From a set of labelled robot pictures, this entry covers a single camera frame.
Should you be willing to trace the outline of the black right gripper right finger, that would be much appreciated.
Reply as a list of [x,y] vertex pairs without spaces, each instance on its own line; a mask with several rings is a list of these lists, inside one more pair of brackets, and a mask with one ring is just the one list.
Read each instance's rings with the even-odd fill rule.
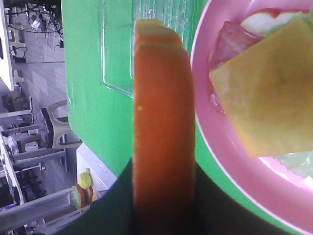
[[194,232],[196,235],[292,235],[241,206],[196,165]]

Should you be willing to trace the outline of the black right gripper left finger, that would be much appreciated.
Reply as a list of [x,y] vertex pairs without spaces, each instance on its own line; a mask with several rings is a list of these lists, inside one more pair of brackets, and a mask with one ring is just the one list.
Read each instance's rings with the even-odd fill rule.
[[60,235],[133,235],[133,163],[130,160],[110,189]]

